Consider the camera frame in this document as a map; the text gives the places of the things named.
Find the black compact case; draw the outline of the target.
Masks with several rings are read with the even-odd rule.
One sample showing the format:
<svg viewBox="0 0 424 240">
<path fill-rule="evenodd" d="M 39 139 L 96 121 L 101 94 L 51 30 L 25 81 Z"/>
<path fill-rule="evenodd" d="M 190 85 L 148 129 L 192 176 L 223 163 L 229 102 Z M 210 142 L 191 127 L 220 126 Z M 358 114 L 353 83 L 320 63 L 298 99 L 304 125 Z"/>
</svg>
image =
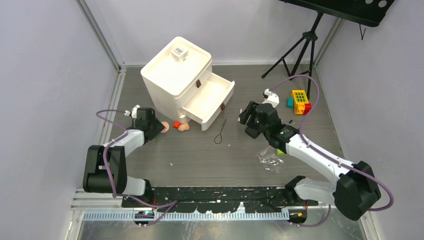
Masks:
<svg viewBox="0 0 424 240">
<path fill-rule="evenodd" d="M 245 129 L 245 133 L 253 139 L 256 139 L 261 134 L 259 130 L 250 127 Z"/>
</svg>

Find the pink powder puff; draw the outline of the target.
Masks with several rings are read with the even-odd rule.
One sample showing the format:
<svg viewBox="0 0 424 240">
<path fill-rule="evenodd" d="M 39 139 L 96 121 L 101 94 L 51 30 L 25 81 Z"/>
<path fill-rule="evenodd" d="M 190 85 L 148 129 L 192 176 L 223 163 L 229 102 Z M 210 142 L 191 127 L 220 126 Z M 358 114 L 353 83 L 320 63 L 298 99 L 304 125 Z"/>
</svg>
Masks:
<svg viewBox="0 0 424 240">
<path fill-rule="evenodd" d="M 170 129 L 170 125 L 169 125 L 169 123 L 168 122 L 166 122 L 166 121 L 162 121 L 161 122 L 161 124 L 162 124 L 162 126 L 163 126 L 163 129 L 160 131 L 161 133 L 166 133 L 166 132 L 168 132 L 169 131 L 169 129 Z"/>
</svg>

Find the beige makeup sponge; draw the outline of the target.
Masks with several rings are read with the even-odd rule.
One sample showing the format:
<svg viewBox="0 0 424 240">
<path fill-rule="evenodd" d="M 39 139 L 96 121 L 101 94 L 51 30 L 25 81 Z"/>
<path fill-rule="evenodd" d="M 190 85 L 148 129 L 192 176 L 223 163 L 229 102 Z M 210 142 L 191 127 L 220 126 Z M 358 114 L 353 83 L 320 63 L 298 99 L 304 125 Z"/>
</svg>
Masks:
<svg viewBox="0 0 424 240">
<path fill-rule="evenodd" d="M 177 127 L 177 130 L 178 130 L 178 131 L 180 131 L 180 132 L 185 132 L 185 131 L 188 131 L 189 129 L 190 129 L 190 125 L 189 125 L 189 123 L 188 123 L 188 122 L 181 123 L 181 124 Z"/>
</svg>

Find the white drawer organizer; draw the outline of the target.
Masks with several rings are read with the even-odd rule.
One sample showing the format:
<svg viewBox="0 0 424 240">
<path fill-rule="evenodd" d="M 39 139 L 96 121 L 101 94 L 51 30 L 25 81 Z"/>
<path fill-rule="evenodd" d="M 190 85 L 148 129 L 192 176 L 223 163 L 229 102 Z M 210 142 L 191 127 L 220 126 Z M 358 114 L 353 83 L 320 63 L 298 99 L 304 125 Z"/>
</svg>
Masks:
<svg viewBox="0 0 424 240">
<path fill-rule="evenodd" d="M 188 49 L 184 62 L 176 62 L 171 50 Z M 206 131 L 226 108 L 235 82 L 213 73 L 212 56 L 187 39 L 177 36 L 157 53 L 140 75 L 155 109 L 174 122 L 194 121 Z"/>
</svg>

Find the white barcode box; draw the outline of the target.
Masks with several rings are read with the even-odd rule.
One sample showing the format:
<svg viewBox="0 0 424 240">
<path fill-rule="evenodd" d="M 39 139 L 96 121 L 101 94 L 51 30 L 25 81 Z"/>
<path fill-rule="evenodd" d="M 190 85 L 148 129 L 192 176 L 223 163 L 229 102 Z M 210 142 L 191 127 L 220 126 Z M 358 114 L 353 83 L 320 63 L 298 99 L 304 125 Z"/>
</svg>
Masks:
<svg viewBox="0 0 424 240">
<path fill-rule="evenodd" d="M 180 46 L 173 48 L 170 52 L 172 58 L 178 63 L 184 62 L 189 55 L 189 50 Z"/>
</svg>

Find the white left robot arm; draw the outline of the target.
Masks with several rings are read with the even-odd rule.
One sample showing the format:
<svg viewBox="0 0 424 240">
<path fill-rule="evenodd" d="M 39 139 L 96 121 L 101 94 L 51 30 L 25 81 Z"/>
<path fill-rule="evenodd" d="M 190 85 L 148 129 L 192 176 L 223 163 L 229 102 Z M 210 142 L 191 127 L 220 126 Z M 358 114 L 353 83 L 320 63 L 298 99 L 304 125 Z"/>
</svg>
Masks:
<svg viewBox="0 0 424 240">
<path fill-rule="evenodd" d="M 176 202 L 179 188 L 216 189 L 260 184 L 259 142 L 246 134 L 236 115 L 224 115 L 203 131 L 176 130 L 150 107 L 116 110 L 121 134 L 87 150 L 83 189 L 111 194 L 141 207 Z"/>
</svg>

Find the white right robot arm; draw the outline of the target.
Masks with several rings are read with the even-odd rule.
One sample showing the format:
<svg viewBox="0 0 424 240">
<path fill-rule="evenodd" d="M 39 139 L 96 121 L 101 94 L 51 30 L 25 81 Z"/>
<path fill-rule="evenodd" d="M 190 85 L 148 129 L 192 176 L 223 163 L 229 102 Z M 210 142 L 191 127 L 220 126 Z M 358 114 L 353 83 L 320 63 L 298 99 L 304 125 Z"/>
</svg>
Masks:
<svg viewBox="0 0 424 240">
<path fill-rule="evenodd" d="M 239 122 L 246 126 L 245 132 L 251 138 L 263 135 L 270 147 L 303 161 L 327 179 L 314 181 L 296 176 L 285 185 L 285 198 L 291 205 L 303 200 L 322 202 L 357 221 L 381 199 L 369 164 L 350 162 L 315 145 L 298 128 L 283 123 L 270 103 L 250 101 L 239 114 Z"/>
</svg>

